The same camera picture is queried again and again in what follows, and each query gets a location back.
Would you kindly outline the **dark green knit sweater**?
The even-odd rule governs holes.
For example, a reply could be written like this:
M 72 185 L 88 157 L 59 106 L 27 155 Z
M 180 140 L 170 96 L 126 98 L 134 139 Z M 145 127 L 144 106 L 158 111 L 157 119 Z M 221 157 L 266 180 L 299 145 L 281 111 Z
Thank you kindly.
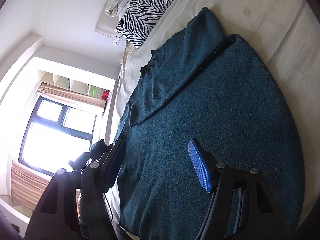
M 193 138 L 230 168 L 257 168 L 288 231 L 297 228 L 305 176 L 291 112 L 257 53 L 208 8 L 152 51 L 117 135 L 126 141 L 119 224 L 133 235 L 196 238 L 210 195 L 189 158 Z

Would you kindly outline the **black framed window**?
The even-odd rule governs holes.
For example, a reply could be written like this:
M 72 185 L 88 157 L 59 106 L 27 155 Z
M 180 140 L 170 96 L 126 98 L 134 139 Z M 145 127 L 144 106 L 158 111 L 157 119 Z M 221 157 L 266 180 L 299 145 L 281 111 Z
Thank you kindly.
M 58 169 L 71 171 L 68 162 L 88 152 L 97 116 L 39 97 L 29 118 L 18 162 L 52 176 Z

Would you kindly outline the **red box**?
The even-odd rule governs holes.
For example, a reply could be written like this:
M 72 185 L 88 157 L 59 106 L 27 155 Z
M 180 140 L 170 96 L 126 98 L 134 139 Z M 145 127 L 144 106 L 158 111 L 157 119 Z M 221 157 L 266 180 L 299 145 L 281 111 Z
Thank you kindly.
M 102 98 L 103 100 L 107 101 L 108 96 L 109 96 L 109 93 L 110 93 L 110 91 L 105 89 L 105 90 L 103 91 L 102 95 L 101 95 L 101 98 Z

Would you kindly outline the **green lamp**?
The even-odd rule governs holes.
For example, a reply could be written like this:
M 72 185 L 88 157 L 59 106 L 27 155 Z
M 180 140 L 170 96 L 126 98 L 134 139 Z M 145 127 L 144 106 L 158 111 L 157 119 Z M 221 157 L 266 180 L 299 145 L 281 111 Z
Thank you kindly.
M 89 95 L 90 95 L 90 96 L 96 96 L 96 97 L 101 98 L 102 95 L 103 95 L 103 92 L 104 92 L 103 89 L 98 88 L 98 87 L 95 87 L 95 86 L 91 86 L 91 87 L 89 88 Z

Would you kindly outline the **beige curtain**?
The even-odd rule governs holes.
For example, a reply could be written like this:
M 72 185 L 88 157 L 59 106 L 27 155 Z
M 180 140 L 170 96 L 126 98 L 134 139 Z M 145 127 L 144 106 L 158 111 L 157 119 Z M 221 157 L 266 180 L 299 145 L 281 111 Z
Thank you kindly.
M 64 104 L 77 105 L 79 107 L 93 106 L 104 108 L 105 101 L 103 99 L 94 98 L 88 95 L 73 92 L 64 88 L 57 87 L 45 82 L 42 82 L 37 89 L 37 92 L 42 96 L 47 96 L 52 100 L 58 100 Z

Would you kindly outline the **beige upholstered headboard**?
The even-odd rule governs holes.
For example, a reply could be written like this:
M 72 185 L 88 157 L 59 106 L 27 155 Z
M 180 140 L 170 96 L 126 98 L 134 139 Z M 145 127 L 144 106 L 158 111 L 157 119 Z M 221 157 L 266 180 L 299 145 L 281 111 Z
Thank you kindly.
M 110 17 L 104 10 L 101 11 L 94 31 L 107 37 L 118 36 L 115 28 L 119 22 L 119 17 Z

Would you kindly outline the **zebra print pillow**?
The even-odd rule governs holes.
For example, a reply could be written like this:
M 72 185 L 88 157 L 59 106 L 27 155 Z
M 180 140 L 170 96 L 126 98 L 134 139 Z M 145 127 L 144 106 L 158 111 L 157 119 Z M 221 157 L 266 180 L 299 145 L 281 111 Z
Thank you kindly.
M 130 0 L 120 17 L 115 32 L 134 47 L 141 47 L 173 1 Z

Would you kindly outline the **white wall shelf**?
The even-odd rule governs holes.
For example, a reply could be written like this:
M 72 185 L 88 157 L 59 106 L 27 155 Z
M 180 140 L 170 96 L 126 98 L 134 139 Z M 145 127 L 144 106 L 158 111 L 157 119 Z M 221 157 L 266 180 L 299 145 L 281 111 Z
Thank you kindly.
M 38 73 L 39 73 L 39 78 L 40 78 L 41 82 L 45 82 L 45 83 L 55 85 L 60 88 L 64 88 L 64 89 L 67 89 L 67 90 L 70 90 L 73 92 L 78 92 L 80 94 L 90 96 L 89 95 L 89 88 L 93 85 L 90 85 L 88 83 L 83 83 L 80 81 L 76 81 L 76 80 L 70 79 L 68 77 L 59 76 L 59 75 L 56 75 L 53 73 L 45 72 L 42 70 L 39 70 Z

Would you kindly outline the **wall socket left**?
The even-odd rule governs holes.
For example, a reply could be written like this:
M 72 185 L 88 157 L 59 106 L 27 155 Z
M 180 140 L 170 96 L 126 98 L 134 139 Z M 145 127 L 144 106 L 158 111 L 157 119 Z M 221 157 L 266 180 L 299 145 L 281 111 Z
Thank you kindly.
M 114 38 L 113 45 L 114 45 L 114 46 L 117 46 L 117 45 L 119 44 L 119 42 L 120 42 L 120 39 L 121 39 L 120 37 L 117 37 L 117 36 L 116 36 L 116 37 Z

